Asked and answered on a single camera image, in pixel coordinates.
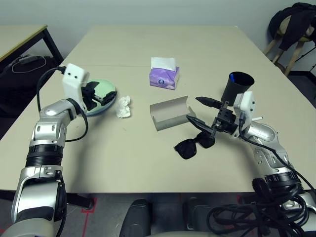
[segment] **crumpled tissue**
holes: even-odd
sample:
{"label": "crumpled tissue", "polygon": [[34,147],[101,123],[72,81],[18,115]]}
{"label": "crumpled tissue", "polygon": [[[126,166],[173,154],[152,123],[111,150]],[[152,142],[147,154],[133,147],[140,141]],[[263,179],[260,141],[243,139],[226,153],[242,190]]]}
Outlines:
{"label": "crumpled tissue", "polygon": [[130,116],[130,108],[128,104],[130,103],[130,97],[122,97],[118,101],[118,105],[116,107],[117,117],[118,118],[126,118]]}

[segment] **white table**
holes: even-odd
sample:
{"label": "white table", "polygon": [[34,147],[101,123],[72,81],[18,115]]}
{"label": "white table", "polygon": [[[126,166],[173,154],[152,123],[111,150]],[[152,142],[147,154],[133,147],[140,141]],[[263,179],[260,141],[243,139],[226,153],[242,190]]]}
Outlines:
{"label": "white table", "polygon": [[[176,58],[180,78],[175,91],[149,86],[152,56]],[[129,95],[132,116],[118,119],[114,104],[103,115],[89,118],[84,139],[66,144],[62,165],[68,192],[252,191],[258,170],[245,142],[218,134],[212,148],[197,145],[197,155],[183,160],[173,146],[199,131],[186,123],[157,132],[149,111],[153,103],[188,95],[197,117],[212,123],[218,110],[195,97],[220,99],[233,71],[254,77],[255,116],[263,115],[263,122],[279,132],[290,161],[316,185],[315,109],[237,27],[96,26],[65,59],[70,62],[88,70],[92,79],[111,80],[118,98]],[[61,79],[56,72],[43,87],[42,106],[63,98]],[[5,168],[0,189],[16,188],[38,118],[34,99],[1,140]],[[77,119],[67,137],[83,132],[83,120]]]}

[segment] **open box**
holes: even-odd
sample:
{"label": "open box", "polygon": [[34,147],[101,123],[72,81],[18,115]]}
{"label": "open box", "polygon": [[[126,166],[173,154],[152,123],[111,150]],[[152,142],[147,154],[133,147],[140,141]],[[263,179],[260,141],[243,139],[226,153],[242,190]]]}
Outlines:
{"label": "open box", "polygon": [[187,115],[196,116],[191,107],[187,107],[188,96],[150,105],[150,114],[156,130],[177,126],[188,122]]}

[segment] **black table leg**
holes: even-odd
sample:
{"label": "black table leg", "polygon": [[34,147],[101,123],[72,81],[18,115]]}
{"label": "black table leg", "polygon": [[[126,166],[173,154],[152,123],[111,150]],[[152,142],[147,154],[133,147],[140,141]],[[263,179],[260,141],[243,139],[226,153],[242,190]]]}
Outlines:
{"label": "black table leg", "polygon": [[67,203],[80,206],[84,209],[92,209],[94,206],[94,200],[92,198],[82,197],[78,194],[67,194]]}
{"label": "black table leg", "polygon": [[18,47],[14,52],[12,52],[10,55],[8,55],[6,58],[4,58],[2,61],[0,61],[0,71],[2,71],[8,64],[10,64],[13,60],[15,60],[17,57],[21,56],[26,50],[31,48],[34,44],[36,44],[38,41],[40,41],[42,38],[44,38],[44,33],[39,32],[37,35],[35,35],[33,38],[29,39],[27,42],[25,42],[23,45]]}
{"label": "black table leg", "polygon": [[55,42],[53,41],[52,37],[50,36],[49,32],[47,29],[43,30],[44,33],[44,42],[46,43],[49,51],[51,52],[51,54],[53,55],[53,57],[55,58],[55,60],[57,61],[58,64],[61,64],[62,61],[64,61],[63,57],[61,56],[57,46],[55,45]]}
{"label": "black table leg", "polygon": [[[15,191],[0,190],[0,199],[13,201]],[[67,203],[70,205],[80,206],[84,209],[92,209],[94,200],[92,198],[82,197],[78,194],[67,194]]]}
{"label": "black table leg", "polygon": [[15,195],[15,191],[0,190],[0,199],[13,201],[14,195]]}

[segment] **white tissue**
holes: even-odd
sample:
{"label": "white tissue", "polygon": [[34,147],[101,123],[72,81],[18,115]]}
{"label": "white tissue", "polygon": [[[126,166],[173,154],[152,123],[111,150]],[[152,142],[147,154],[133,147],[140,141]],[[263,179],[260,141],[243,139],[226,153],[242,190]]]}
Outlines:
{"label": "white tissue", "polygon": [[174,58],[152,58],[152,68],[162,68],[170,71],[176,70],[176,60]]}
{"label": "white tissue", "polygon": [[116,107],[117,117],[118,118],[126,118],[130,116],[130,109],[128,104],[130,103],[130,97],[122,97],[118,101],[118,105]]}

